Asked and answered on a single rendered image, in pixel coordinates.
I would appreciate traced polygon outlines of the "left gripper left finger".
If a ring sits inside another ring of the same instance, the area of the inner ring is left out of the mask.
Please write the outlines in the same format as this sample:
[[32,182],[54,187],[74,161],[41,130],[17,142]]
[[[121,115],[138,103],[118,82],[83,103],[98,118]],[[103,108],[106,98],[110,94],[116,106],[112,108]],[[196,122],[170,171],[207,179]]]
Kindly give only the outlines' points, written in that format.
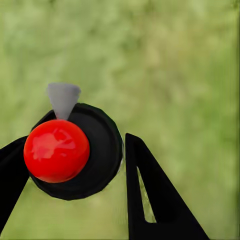
[[30,177],[24,159],[28,137],[19,138],[0,149],[0,234]]

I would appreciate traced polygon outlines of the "pesticide atomizer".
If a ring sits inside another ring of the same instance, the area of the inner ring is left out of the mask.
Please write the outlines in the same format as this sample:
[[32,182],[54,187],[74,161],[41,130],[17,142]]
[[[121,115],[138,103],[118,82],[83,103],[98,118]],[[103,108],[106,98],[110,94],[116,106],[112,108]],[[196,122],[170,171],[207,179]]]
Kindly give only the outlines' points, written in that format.
[[23,157],[36,186],[66,201],[101,192],[124,158],[122,135],[102,109],[76,103],[82,89],[72,83],[46,85],[53,109],[26,139]]

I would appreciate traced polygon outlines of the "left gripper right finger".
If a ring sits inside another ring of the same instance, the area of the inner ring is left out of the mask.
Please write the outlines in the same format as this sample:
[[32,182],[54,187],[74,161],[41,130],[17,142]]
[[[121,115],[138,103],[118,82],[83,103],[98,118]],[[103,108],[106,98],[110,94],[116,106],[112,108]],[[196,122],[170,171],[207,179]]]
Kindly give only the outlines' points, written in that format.
[[[210,240],[145,142],[126,133],[129,240]],[[156,223],[145,220],[139,168]]]

